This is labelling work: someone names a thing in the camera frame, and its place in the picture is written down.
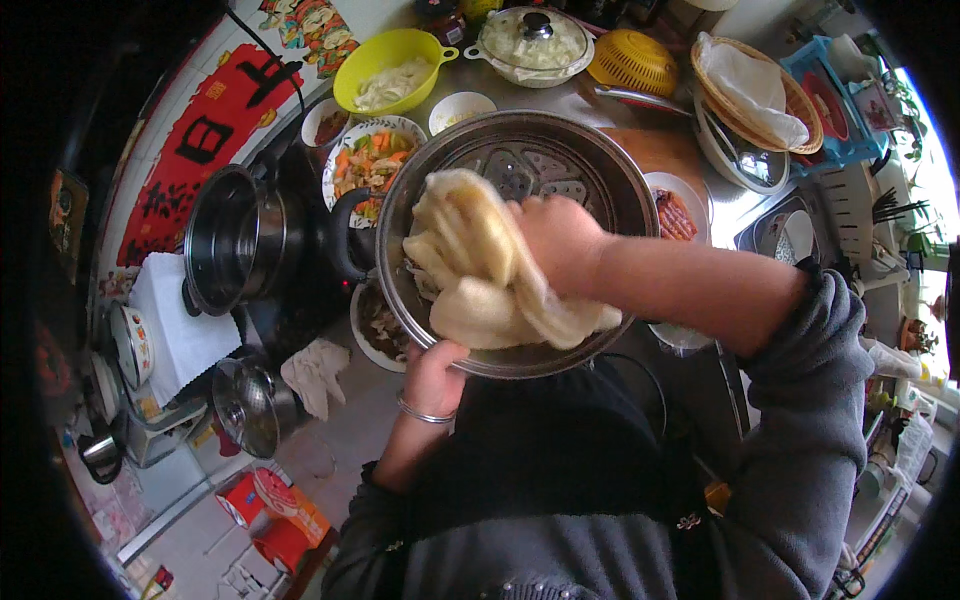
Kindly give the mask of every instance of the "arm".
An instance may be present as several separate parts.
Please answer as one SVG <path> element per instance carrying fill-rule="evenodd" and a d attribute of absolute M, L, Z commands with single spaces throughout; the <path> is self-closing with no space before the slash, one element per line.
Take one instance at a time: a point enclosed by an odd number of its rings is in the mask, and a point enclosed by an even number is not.
<path fill-rule="evenodd" d="M 762 256 L 613 236 L 568 199 L 511 211 L 558 293 L 693 327 L 753 357 L 750 401 L 762 417 L 744 440 L 719 521 L 727 570 L 737 597 L 820 597 L 866 461 L 863 381 L 873 371 L 856 339 L 863 304 L 843 278 L 827 271 L 811 280 Z"/>
<path fill-rule="evenodd" d="M 764 346 L 806 285 L 802 272 L 758 254 L 606 233 L 563 196 L 510 209 L 558 294 L 696 329 L 740 356 Z"/>
<path fill-rule="evenodd" d="M 466 348 L 448 341 L 427 352 L 411 344 L 403 387 L 407 404 L 435 417 L 456 412 L 467 375 L 450 365 L 467 355 Z M 350 515 L 341 532 L 340 555 L 324 577 L 324 598 L 374 596 L 386 548 L 403 535 L 403 495 L 409 491 L 420 461 L 448 434 L 445 424 L 399 414 L 383 456 L 372 470 L 372 464 L 364 467 L 364 481 L 350 501 Z"/>
<path fill-rule="evenodd" d="M 740 597 L 823 595 L 867 459 L 863 382 L 874 364 L 857 343 L 863 303 L 833 271 L 818 283 L 746 368 L 762 415 L 719 521 Z"/>

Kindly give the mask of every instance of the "sleeve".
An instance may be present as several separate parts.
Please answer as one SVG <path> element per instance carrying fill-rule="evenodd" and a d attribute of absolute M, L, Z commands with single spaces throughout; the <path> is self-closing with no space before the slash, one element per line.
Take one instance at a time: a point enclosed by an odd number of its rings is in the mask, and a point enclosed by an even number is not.
<path fill-rule="evenodd" d="M 864 380 L 857 342 L 864 307 L 834 271 L 745 371 L 760 424 L 744 439 L 732 497 L 718 523 L 743 598 L 819 598 L 847 528 L 866 463 Z"/>
<path fill-rule="evenodd" d="M 406 499 L 371 483 L 376 462 L 363 466 L 363 482 L 350 500 L 340 553 L 324 576 L 322 598 L 373 598 L 387 568 L 387 548 L 402 539 Z"/>

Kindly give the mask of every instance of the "gray sweater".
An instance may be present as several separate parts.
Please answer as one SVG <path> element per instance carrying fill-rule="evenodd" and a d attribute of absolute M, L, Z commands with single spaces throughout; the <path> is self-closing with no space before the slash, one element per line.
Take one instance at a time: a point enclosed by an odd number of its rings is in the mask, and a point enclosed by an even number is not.
<path fill-rule="evenodd" d="M 866 462 L 873 362 L 856 339 L 863 304 L 840 275 L 820 278 L 746 369 L 762 417 L 743 442 L 724 518 L 709 526 L 725 597 L 819 598 L 840 554 Z M 358 488 L 324 598 L 372 595 L 403 510 L 398 496 Z M 674 598 L 667 534 L 643 515 L 483 520 L 411 544 L 403 597 Z"/>

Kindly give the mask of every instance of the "power cord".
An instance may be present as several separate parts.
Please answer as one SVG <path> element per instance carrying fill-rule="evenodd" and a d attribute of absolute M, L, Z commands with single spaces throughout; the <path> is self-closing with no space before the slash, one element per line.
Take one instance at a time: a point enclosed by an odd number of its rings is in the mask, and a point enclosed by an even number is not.
<path fill-rule="evenodd" d="M 626 354 L 621 354 L 620 352 L 600 352 L 599 356 L 606 356 L 608 358 L 620 358 L 627 362 L 633 363 L 640 367 L 640 369 L 647 373 L 647 376 L 650 377 L 650 380 L 654 382 L 654 385 L 657 387 L 657 393 L 660 395 L 660 406 L 663 409 L 663 427 L 660 429 L 660 439 L 663 441 L 663 437 L 666 435 L 666 396 L 663 395 L 663 388 L 660 385 L 660 381 L 654 376 L 653 372 L 647 369 L 647 366 L 636 360 L 633 356 L 628 356 Z"/>
<path fill-rule="evenodd" d="M 284 68 L 286 63 L 283 62 L 283 59 L 274 52 L 270 46 L 267 45 L 267 42 L 263 41 L 263 38 L 258 36 L 254 30 L 250 28 L 249 25 L 243 22 L 243 20 L 237 16 L 237 13 L 233 11 L 230 7 L 228 0 L 223 0 L 221 2 L 224 6 L 224 11 L 227 12 L 227 15 L 233 19 L 233 22 L 236 23 L 240 29 L 247 32 L 247 35 L 252 37 L 256 43 L 260 44 L 260 47 L 267 51 L 267 54 L 276 61 L 276 66 L 278 68 Z M 303 129 L 303 121 L 306 119 L 306 103 L 303 101 L 303 92 L 300 90 L 300 84 L 297 83 L 297 78 L 294 77 L 293 73 L 287 73 L 287 79 L 290 80 L 290 83 L 293 84 L 294 89 L 297 91 L 297 100 L 300 101 L 300 126 L 295 129 L 294 134 L 290 137 L 290 141 L 287 143 L 287 150 L 294 145 L 294 142 L 297 141 L 297 133 Z"/>

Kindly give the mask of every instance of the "yellow colander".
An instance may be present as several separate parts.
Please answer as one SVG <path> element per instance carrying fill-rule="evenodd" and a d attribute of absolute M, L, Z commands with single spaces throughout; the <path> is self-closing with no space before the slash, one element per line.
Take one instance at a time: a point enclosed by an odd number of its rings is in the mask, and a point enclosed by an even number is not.
<path fill-rule="evenodd" d="M 440 65 L 460 56 L 456 48 L 447 48 L 432 34 L 419 29 L 394 29 L 374 36 L 360 44 L 360 47 L 344 60 L 333 80 L 333 97 L 344 110 L 383 116 L 385 114 L 403 114 L 426 100 L 437 82 Z M 361 110 L 353 103 L 360 93 L 360 84 L 380 71 L 400 66 L 408 60 L 424 57 L 433 65 L 433 72 L 426 81 L 404 98 L 391 105 L 376 110 Z"/>
<path fill-rule="evenodd" d="M 597 39 L 587 72 L 600 84 L 664 98 L 677 87 L 677 62 L 663 44 L 629 29 L 615 29 Z"/>

